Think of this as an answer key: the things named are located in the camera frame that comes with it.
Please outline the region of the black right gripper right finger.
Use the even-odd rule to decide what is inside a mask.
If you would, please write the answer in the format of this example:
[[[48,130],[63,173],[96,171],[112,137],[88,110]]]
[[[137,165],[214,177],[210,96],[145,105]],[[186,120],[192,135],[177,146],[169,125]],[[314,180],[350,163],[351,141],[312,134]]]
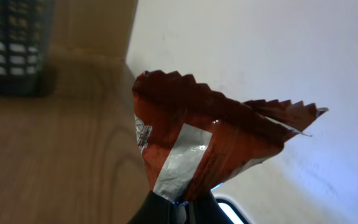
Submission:
[[[233,224],[218,205],[211,191],[188,205],[189,224]]]

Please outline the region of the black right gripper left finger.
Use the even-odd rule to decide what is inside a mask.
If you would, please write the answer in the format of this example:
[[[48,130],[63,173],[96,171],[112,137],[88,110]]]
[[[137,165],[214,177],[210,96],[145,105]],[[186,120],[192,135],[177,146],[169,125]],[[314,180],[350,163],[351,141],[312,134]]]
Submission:
[[[186,206],[149,191],[142,206],[128,224],[186,224]]]

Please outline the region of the orange Top candy bar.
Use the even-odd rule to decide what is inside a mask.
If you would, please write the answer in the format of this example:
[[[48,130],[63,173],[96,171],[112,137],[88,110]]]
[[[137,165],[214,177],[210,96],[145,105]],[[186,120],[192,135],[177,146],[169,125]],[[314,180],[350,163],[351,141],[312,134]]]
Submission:
[[[132,94],[150,189],[173,203],[197,200],[276,156],[325,112],[300,101],[239,102],[192,75],[160,70],[139,75]]]

